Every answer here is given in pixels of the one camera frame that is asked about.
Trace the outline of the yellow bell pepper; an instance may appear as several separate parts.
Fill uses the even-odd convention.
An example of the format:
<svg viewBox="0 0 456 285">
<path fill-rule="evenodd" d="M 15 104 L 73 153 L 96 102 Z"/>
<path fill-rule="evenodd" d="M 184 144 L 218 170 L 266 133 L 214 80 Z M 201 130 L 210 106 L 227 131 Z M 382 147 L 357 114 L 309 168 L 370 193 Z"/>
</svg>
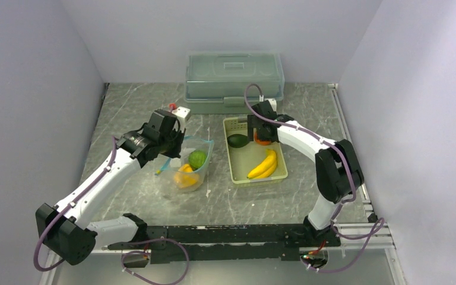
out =
<svg viewBox="0 0 456 285">
<path fill-rule="evenodd" d="M 200 176 L 195 173 L 189 164 L 182 165 L 174 174 L 174 181 L 178 188 L 194 186 L 200 180 Z"/>
</svg>

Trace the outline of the clear zip bag blue zipper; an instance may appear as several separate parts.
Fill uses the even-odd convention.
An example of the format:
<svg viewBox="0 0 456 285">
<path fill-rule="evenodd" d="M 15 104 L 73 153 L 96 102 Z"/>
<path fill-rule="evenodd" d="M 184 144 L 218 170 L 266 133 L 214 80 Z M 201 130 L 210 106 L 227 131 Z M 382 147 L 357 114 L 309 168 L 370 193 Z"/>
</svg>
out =
<svg viewBox="0 0 456 285">
<path fill-rule="evenodd" d="M 196 191 L 207 175 L 213 148 L 213 140 L 186 136 L 180 157 L 167 159 L 157 171 L 159 190 L 168 195 Z"/>
</svg>

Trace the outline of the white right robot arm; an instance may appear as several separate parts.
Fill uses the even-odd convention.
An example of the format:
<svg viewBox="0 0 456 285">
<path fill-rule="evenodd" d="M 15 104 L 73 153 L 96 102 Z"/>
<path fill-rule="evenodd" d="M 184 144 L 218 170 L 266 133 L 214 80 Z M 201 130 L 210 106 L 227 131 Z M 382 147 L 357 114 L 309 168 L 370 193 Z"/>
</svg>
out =
<svg viewBox="0 0 456 285">
<path fill-rule="evenodd" d="M 251 106 L 250 110 L 250 137 L 256 135 L 261 141 L 288 145 L 314 163 L 320 196 L 304 218 L 303 238 L 310 246 L 320 245 L 338 216 L 341 203 L 353 201 L 357 189 L 365 182 L 352 143 L 347 139 L 328 139 L 306 129 L 291 116 L 278 114 L 269 100 Z"/>
</svg>

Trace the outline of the green custard apple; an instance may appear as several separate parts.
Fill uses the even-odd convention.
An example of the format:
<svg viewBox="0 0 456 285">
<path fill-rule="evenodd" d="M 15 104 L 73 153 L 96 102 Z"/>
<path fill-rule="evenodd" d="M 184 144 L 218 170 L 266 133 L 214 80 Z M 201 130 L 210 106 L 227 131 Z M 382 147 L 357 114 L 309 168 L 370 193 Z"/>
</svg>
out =
<svg viewBox="0 0 456 285">
<path fill-rule="evenodd" d="M 202 150 L 194 150 L 188 156 L 188 163 L 196 171 L 200 169 L 207 160 L 207 153 Z"/>
</svg>

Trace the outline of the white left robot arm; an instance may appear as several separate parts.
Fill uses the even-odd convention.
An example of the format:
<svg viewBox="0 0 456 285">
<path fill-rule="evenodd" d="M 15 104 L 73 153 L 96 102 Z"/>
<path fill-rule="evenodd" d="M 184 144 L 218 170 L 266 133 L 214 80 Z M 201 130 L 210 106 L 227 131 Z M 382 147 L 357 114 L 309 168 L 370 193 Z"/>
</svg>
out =
<svg viewBox="0 0 456 285">
<path fill-rule="evenodd" d="M 113 220 L 93 222 L 104 201 L 134 173 L 160 155 L 178 158 L 185 138 L 191 110 L 176 107 L 155 110 L 142 127 L 112 140 L 112 150 L 105 161 L 71 194 L 55 205 L 41 205 L 36 210 L 39 242 L 60 256 L 61 261 L 77 265 L 95 249 L 127 244 L 142 248 L 150 240 L 147 223 L 134 214 Z"/>
</svg>

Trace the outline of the orange fruit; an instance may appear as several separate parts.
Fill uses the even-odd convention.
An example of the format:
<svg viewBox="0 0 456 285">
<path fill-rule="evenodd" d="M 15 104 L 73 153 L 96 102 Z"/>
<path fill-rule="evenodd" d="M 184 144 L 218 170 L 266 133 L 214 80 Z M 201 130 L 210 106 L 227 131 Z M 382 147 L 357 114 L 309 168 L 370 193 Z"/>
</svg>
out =
<svg viewBox="0 0 456 285">
<path fill-rule="evenodd" d="M 259 144 L 259 145 L 263 145 L 263 146 L 267 146 L 267 145 L 271 145 L 272 142 L 271 141 L 266 141 L 266 140 L 261 140 L 258 138 L 258 134 L 255 132 L 254 133 L 254 141 Z"/>
</svg>

